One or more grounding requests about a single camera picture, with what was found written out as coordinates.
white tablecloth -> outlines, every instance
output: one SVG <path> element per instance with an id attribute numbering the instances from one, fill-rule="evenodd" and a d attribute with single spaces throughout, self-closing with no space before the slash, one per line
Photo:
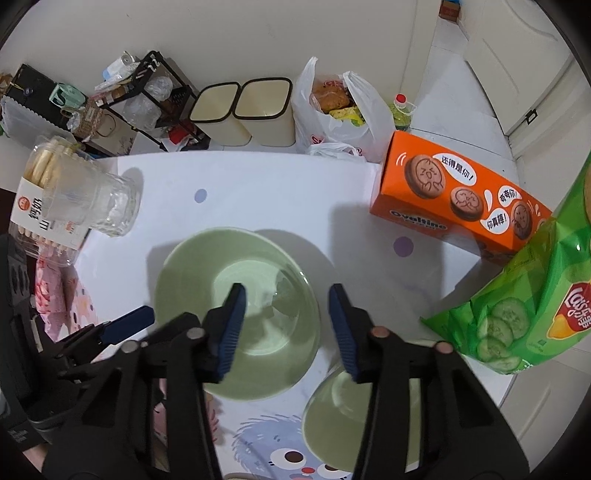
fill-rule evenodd
<path id="1" fill-rule="evenodd" d="M 252 403 L 216 399 L 217 452 L 224 474 L 322 477 L 270 467 L 267 457 L 276 442 L 276 448 L 287 445 L 304 453 L 307 466 L 318 470 L 320 462 L 298 429 L 306 402 L 336 352 L 326 309 L 330 285 L 343 283 L 355 306 L 404 339 L 435 339 L 419 317 L 465 301 L 498 271 L 461 249 L 370 215 L 378 171 L 373 164 L 237 151 L 133 155 L 118 163 L 120 174 L 142 184 L 137 221 L 121 238 L 91 232 L 76 263 L 101 320 L 152 304 L 158 273 L 171 250 L 215 226 L 256 231 L 283 247 L 319 301 L 322 346 L 294 388 Z M 403 248 L 395 248 L 401 237 L 406 238 L 397 245 Z M 500 404 L 511 377 L 474 361 L 470 366 Z M 250 450 L 249 442 L 255 443 Z"/>

door frame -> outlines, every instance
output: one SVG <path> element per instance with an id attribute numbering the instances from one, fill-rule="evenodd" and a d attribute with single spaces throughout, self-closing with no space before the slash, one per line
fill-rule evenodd
<path id="1" fill-rule="evenodd" d="M 558 83 L 536 107 L 537 118 L 529 125 L 524 121 L 509 135 L 513 157 L 517 159 L 523 156 L 528 148 L 571 118 L 577 106 L 586 103 L 583 101 L 585 96 L 591 96 L 591 87 L 579 64 L 573 60 Z"/>
<path id="2" fill-rule="evenodd" d="M 416 100 L 421 88 L 441 8 L 441 0 L 415 0 L 415 3 L 413 34 L 400 86 L 400 92 L 410 102 Z"/>

green bowl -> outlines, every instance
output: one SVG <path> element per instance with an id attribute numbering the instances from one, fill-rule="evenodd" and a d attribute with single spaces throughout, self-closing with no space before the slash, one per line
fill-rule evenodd
<path id="1" fill-rule="evenodd" d="M 356 384 L 342 366 L 316 389 L 306 405 L 301 433 L 321 462 L 345 472 L 355 470 L 370 398 L 371 384 Z M 420 432 L 420 381 L 411 379 L 407 465 L 419 460 Z"/>
<path id="2" fill-rule="evenodd" d="M 158 276 L 156 321 L 183 312 L 200 320 L 233 283 L 246 288 L 246 315 L 232 369 L 205 390 L 232 400 L 261 400 L 299 382 L 320 341 L 318 304 L 306 276 L 281 248 L 235 228 L 206 230 L 172 251 Z"/>

beige trash bin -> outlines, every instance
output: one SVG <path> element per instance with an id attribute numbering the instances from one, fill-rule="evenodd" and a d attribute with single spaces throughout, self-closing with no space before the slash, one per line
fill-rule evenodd
<path id="1" fill-rule="evenodd" d="M 291 109 L 293 84 L 284 77 L 249 80 L 242 86 L 234 116 L 267 147 L 289 147 L 296 142 Z"/>
<path id="2" fill-rule="evenodd" d="M 218 83 L 205 87 L 197 96 L 189 120 L 213 141 L 226 147 L 241 147 L 251 135 L 232 115 L 240 93 L 238 82 Z"/>

cookie illustration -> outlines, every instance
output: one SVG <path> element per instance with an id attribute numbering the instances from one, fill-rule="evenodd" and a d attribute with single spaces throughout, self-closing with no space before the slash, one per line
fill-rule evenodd
<path id="1" fill-rule="evenodd" d="M 531 235 L 532 223 L 531 212 L 525 202 L 516 202 L 511 210 L 511 225 L 515 236 L 526 240 Z"/>
<path id="2" fill-rule="evenodd" d="M 452 212 L 462 220 L 476 222 L 484 212 L 484 202 L 480 195 L 467 187 L 456 187 L 450 195 Z"/>
<path id="3" fill-rule="evenodd" d="M 445 190 L 441 164 L 429 155 L 417 155 L 404 167 L 404 178 L 410 189 L 423 199 L 435 199 Z"/>

